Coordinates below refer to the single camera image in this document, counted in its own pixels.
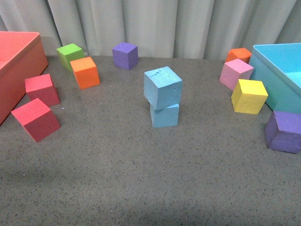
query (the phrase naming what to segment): yellow cube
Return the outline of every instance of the yellow cube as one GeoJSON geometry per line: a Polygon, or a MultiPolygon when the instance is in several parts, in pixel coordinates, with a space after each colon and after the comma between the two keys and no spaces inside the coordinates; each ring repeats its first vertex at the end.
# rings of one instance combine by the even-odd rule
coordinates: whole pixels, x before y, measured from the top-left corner
{"type": "Polygon", "coordinates": [[[231,96],[235,112],[258,114],[268,93],[262,81],[239,79],[231,96]]]}

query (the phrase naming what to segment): light blue box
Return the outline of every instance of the light blue box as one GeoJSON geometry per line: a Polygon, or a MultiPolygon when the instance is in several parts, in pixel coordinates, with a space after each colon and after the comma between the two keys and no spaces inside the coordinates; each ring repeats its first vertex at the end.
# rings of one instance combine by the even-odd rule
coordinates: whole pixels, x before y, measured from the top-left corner
{"type": "Polygon", "coordinates": [[[144,73],[144,96],[155,110],[178,104],[182,79],[168,66],[144,73]]]}
{"type": "Polygon", "coordinates": [[[301,43],[254,45],[251,80],[263,82],[273,111],[301,113],[301,43]]]}
{"type": "Polygon", "coordinates": [[[179,119],[179,109],[179,104],[175,104],[161,110],[155,110],[154,107],[150,105],[152,126],[154,128],[177,126],[179,119]]]}

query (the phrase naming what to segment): stacked cubes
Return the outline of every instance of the stacked cubes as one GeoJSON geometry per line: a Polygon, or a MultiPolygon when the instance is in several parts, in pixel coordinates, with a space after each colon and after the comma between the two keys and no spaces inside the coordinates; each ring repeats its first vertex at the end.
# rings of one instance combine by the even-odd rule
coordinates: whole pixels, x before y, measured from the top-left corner
{"type": "Polygon", "coordinates": [[[144,96],[154,128],[178,125],[182,79],[168,66],[144,73],[144,96]]]}

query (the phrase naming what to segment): red box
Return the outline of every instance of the red box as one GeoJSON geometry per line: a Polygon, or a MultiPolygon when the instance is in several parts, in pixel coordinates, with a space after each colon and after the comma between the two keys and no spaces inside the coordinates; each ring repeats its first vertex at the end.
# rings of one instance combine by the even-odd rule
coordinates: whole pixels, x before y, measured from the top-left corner
{"type": "Polygon", "coordinates": [[[51,109],[38,98],[11,113],[36,142],[61,127],[51,109]]]}
{"type": "Polygon", "coordinates": [[[39,98],[48,107],[60,103],[60,99],[50,74],[25,79],[25,88],[30,100],[39,98]]]}
{"type": "Polygon", "coordinates": [[[25,95],[24,80],[48,66],[40,34],[0,32],[0,125],[25,95]]]}

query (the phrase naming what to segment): cube face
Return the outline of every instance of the cube face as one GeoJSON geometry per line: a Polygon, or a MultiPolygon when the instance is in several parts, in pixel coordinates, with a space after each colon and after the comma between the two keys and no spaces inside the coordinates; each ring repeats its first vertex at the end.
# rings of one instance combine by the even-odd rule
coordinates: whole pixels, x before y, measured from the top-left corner
{"type": "Polygon", "coordinates": [[[74,60],[70,64],[80,89],[100,84],[98,70],[91,57],[74,60]]]}
{"type": "Polygon", "coordinates": [[[301,114],[274,111],[266,127],[267,147],[298,153],[301,151],[301,114]]]}
{"type": "Polygon", "coordinates": [[[226,62],[235,60],[235,59],[240,59],[248,64],[250,61],[251,55],[252,55],[252,53],[249,50],[247,50],[246,48],[234,48],[228,52],[226,62]]]}
{"type": "Polygon", "coordinates": [[[114,64],[116,67],[131,70],[138,63],[138,47],[122,42],[112,49],[114,64]]]}
{"type": "Polygon", "coordinates": [[[85,57],[82,48],[78,47],[73,43],[57,48],[56,51],[58,53],[62,65],[70,72],[72,72],[70,61],[85,57]]]}
{"type": "Polygon", "coordinates": [[[220,82],[226,87],[234,90],[239,79],[249,79],[253,72],[253,67],[240,59],[226,62],[220,76],[220,82]]]}
{"type": "Polygon", "coordinates": [[[179,104],[157,111],[152,105],[150,105],[150,116],[152,126],[154,128],[177,126],[179,118],[179,104]]]}
{"type": "Polygon", "coordinates": [[[25,79],[25,88],[30,100],[39,98],[47,106],[53,106],[60,103],[59,96],[50,74],[25,79]]]}
{"type": "Polygon", "coordinates": [[[51,109],[38,98],[11,113],[36,142],[61,127],[51,109]]]}
{"type": "Polygon", "coordinates": [[[182,79],[168,66],[144,73],[144,96],[155,110],[178,104],[182,79]]]}
{"type": "Polygon", "coordinates": [[[261,81],[239,79],[231,96],[235,112],[258,114],[268,98],[261,81]]]}

